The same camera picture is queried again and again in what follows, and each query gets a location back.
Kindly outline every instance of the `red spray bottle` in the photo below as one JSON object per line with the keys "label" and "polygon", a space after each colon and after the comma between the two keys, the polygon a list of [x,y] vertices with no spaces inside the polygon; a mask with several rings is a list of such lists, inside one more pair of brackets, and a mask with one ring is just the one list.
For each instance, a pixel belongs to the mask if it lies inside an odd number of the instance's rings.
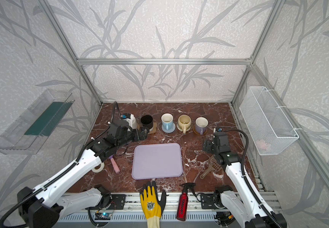
{"label": "red spray bottle", "polygon": [[194,194],[194,196],[196,196],[194,190],[195,185],[196,185],[195,183],[185,183],[181,185],[183,187],[183,190],[182,190],[182,194],[180,195],[180,201],[178,204],[177,216],[176,216],[176,219],[180,221],[186,221],[187,203],[189,201],[189,197],[187,196],[188,193],[187,190],[190,189]]}

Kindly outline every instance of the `marble tabletop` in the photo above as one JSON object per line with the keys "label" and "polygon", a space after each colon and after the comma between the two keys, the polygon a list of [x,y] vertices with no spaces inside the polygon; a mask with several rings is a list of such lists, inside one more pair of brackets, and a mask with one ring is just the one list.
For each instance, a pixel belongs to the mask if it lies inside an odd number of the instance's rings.
{"label": "marble tabletop", "polygon": [[[148,180],[134,180],[132,178],[134,148],[137,145],[158,143],[178,143],[181,147],[183,166],[183,173],[179,177],[155,179],[160,192],[162,190],[180,192],[182,191],[180,184],[185,182],[195,182],[196,192],[213,192],[215,187],[222,185],[230,185],[236,190],[230,178],[223,173],[223,170],[215,173],[210,172],[204,179],[200,179],[200,175],[208,167],[206,161],[212,156],[202,151],[203,140],[211,139],[212,129],[216,126],[223,127],[223,129],[236,128],[229,103],[120,103],[119,108],[121,113],[134,114],[138,123],[141,116],[152,115],[153,120],[158,123],[157,131],[148,135],[144,141],[131,143],[126,154],[117,156],[123,153],[125,148],[120,148],[117,151],[114,159],[121,170],[120,173],[116,174],[110,160],[106,160],[103,171],[99,173],[89,171],[67,192],[83,192],[99,184],[103,185],[110,192],[138,192]],[[90,137],[97,136],[107,128],[107,122],[111,118],[111,111],[112,104],[103,104]],[[161,116],[164,113],[171,113],[175,123],[177,123],[181,115],[189,115],[193,124],[196,118],[200,116],[205,117],[209,122],[208,132],[203,136],[195,134],[192,129],[186,134],[183,134],[178,129],[169,134],[164,133],[161,123]],[[228,132],[228,139],[231,150],[236,151],[241,156],[243,143],[240,139],[240,134],[236,131]],[[245,168],[255,183],[248,158],[245,160]]]}

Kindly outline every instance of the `transparent bin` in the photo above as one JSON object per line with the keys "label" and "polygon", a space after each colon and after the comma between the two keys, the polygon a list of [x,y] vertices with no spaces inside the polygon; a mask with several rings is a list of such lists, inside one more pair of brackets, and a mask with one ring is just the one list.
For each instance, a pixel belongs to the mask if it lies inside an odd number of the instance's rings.
{"label": "transparent bin", "polygon": [[260,155],[281,153],[299,135],[271,93],[264,86],[251,86],[240,112]]}
{"label": "transparent bin", "polygon": [[72,93],[44,91],[0,136],[0,152],[36,154],[74,101]]}

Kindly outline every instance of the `purple tray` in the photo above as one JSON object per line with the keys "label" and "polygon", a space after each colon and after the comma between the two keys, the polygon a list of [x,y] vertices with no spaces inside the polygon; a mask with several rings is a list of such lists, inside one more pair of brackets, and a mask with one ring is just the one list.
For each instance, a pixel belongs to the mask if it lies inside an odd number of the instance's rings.
{"label": "purple tray", "polygon": [[134,149],[132,177],[135,180],[179,177],[182,174],[178,143],[140,145]]}

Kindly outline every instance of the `leaf pattern wallpaper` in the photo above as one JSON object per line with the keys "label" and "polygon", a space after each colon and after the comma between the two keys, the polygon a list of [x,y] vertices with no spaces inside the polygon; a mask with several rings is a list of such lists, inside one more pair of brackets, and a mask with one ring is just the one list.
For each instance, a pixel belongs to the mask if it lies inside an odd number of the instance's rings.
{"label": "leaf pattern wallpaper", "polygon": [[[286,1],[256,65],[329,165],[329,1]],[[252,74],[235,102],[245,128],[239,105],[249,86],[259,86]],[[262,157],[250,147],[287,221],[293,227],[329,227],[329,191],[299,144]]]}
{"label": "leaf pattern wallpaper", "polygon": [[[49,3],[79,58],[249,58],[274,1]],[[245,66],[86,65],[85,70],[103,101],[229,102]]]}
{"label": "leaf pattern wallpaper", "polygon": [[[75,98],[52,135],[36,155],[0,153],[0,218],[17,192],[34,187],[76,156],[99,111],[37,2],[0,0],[0,135],[46,89],[72,92]],[[5,222],[22,224],[18,214]]]}

